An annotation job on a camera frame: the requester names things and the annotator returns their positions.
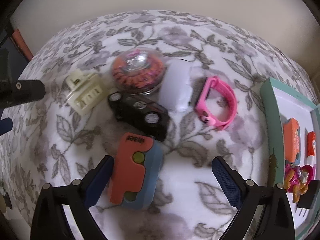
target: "table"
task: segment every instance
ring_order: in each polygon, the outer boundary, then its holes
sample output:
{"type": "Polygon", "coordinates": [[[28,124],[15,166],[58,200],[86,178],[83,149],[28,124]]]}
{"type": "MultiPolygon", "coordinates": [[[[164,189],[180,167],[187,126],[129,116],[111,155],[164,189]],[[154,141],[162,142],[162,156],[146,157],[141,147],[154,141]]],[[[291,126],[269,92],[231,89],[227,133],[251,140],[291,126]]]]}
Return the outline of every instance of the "table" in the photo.
{"type": "MultiPolygon", "coordinates": [[[[80,117],[66,102],[65,78],[71,71],[98,73],[112,82],[110,66],[117,55],[135,47],[158,50],[192,61],[191,81],[218,75],[235,91],[238,113],[225,131],[207,127],[193,108],[171,113],[162,143],[164,165],[154,200],[142,211],[111,205],[104,192],[90,211],[108,239],[218,239],[236,210],[228,204],[211,171],[223,156],[244,179],[266,185],[268,137],[259,88],[268,77],[316,101],[306,72],[262,38],[225,22],[176,11],[124,12],[73,25],[53,36],[28,64],[20,79],[40,79],[43,100],[4,110],[14,128],[0,138],[0,158],[9,193],[31,224],[37,197],[46,182],[53,186],[82,178],[104,155],[114,156],[120,137],[133,127],[115,120],[107,100],[80,117]]],[[[214,113],[227,104],[211,92],[214,113]]],[[[79,233],[70,211],[69,223],[79,233]]],[[[253,234],[254,220],[247,232],[253,234]]]]}

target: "red and white glue stick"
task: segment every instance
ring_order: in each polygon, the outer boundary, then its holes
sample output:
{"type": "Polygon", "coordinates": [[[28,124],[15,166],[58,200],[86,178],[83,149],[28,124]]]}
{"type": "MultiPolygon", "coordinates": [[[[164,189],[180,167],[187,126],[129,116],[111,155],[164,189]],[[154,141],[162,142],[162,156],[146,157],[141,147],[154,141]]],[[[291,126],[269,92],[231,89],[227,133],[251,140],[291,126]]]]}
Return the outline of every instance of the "red and white glue stick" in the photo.
{"type": "Polygon", "coordinates": [[[310,132],[307,136],[307,165],[313,167],[316,156],[316,133],[310,132]]]}

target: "yellowish plastic block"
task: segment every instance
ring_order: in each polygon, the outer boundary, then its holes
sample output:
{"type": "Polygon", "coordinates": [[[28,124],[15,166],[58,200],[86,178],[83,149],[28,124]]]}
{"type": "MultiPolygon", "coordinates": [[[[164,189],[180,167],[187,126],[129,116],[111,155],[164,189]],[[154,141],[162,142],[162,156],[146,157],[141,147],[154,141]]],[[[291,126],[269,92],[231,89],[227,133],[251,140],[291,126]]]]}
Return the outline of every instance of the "yellowish plastic block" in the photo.
{"type": "Polygon", "coordinates": [[[67,102],[81,116],[108,96],[107,88],[97,74],[85,75],[76,69],[66,78],[66,83],[71,89],[67,102]]]}

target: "pink watch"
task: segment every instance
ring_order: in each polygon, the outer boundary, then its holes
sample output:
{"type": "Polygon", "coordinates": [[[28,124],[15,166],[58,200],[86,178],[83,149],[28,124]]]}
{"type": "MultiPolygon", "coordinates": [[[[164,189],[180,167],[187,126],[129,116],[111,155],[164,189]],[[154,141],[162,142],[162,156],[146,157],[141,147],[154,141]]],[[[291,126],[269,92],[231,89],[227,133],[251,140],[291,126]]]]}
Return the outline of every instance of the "pink watch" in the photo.
{"type": "Polygon", "coordinates": [[[219,130],[225,130],[233,121],[237,113],[237,100],[235,93],[232,88],[227,83],[223,82],[218,76],[207,78],[196,104],[196,112],[202,122],[210,126],[215,126],[219,130]],[[211,114],[205,104],[210,88],[217,90],[228,102],[229,114],[228,119],[225,122],[218,120],[213,114],[211,114]]]}

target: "black toy car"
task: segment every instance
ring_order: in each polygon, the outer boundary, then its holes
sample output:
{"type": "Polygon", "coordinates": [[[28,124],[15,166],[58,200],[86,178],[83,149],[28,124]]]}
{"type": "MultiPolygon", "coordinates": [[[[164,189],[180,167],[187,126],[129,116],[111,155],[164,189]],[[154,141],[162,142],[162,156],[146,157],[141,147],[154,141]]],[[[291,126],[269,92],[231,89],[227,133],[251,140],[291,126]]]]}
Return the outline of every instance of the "black toy car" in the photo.
{"type": "Polygon", "coordinates": [[[125,121],[146,135],[164,141],[170,118],[163,106],[144,96],[124,92],[109,95],[108,102],[118,121],[125,121]]]}

